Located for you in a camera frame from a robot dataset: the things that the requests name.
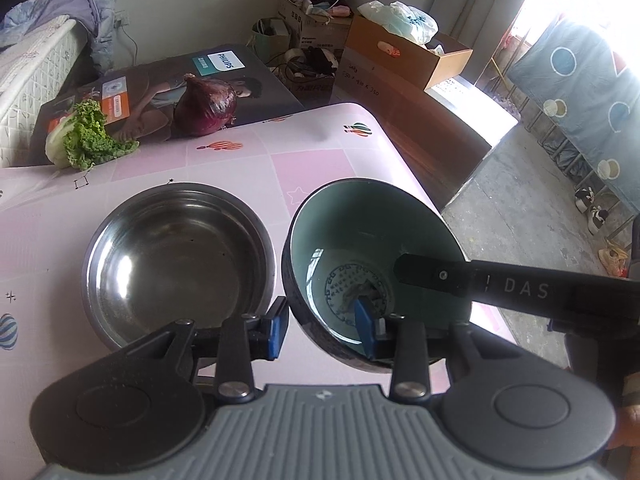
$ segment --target ceramic bowl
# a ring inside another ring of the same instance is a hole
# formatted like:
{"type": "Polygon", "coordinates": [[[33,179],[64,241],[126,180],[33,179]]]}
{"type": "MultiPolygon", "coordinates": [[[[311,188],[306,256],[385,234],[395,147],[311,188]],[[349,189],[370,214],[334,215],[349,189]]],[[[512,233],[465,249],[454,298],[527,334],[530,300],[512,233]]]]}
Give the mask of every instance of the ceramic bowl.
{"type": "Polygon", "coordinates": [[[393,267],[405,253],[464,260],[440,217],[391,184],[352,178],[313,192],[294,216],[282,255],[287,298],[307,335],[353,367],[381,370],[388,365],[362,351],[351,306],[359,295],[380,314],[411,316],[429,328],[468,320],[469,300],[396,280],[393,267]]]}

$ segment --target white plastic bag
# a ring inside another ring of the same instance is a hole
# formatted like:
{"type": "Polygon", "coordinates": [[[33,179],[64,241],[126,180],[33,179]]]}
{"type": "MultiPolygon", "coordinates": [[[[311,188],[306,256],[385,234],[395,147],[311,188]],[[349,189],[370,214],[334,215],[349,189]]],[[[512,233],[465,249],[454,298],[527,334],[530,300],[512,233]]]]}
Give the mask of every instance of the white plastic bag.
{"type": "Polygon", "coordinates": [[[382,25],[391,34],[402,36],[418,45],[429,43],[438,31],[438,24],[431,16],[402,2],[386,6],[374,0],[362,4],[358,10],[365,18],[382,25]]]}

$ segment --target metal screw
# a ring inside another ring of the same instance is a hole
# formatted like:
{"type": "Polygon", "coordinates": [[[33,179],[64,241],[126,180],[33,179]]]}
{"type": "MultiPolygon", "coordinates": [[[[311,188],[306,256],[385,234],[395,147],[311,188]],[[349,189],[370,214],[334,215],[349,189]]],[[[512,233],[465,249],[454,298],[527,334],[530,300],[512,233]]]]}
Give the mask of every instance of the metal screw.
{"type": "Polygon", "coordinates": [[[249,386],[242,381],[227,381],[220,384],[218,393],[229,399],[242,399],[249,395],[249,386]]]}
{"type": "Polygon", "coordinates": [[[394,391],[396,395],[400,397],[405,397],[407,399],[419,399],[427,394],[427,387],[421,383],[405,381],[403,383],[396,384],[394,391]]]}

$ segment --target white bedding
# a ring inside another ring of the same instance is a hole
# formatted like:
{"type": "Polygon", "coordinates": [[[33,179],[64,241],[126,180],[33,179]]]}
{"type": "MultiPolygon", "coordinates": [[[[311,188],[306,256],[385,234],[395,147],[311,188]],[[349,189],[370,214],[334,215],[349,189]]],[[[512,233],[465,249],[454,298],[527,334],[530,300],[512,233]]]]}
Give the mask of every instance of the white bedding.
{"type": "Polygon", "coordinates": [[[58,94],[86,41],[80,23],[59,16],[0,54],[0,167],[24,163],[40,106],[58,94]]]}

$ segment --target green leafy vegetable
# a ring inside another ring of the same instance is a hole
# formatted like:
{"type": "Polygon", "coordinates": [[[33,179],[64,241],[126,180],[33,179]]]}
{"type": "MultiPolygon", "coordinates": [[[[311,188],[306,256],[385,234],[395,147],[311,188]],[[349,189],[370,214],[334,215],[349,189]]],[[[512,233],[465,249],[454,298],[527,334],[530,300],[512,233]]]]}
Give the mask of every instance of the green leafy vegetable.
{"type": "Polygon", "coordinates": [[[78,103],[66,121],[47,136],[47,158],[59,168],[90,170],[95,164],[127,155],[140,145],[137,140],[118,142],[108,136],[104,121],[98,102],[85,99],[78,103]]]}

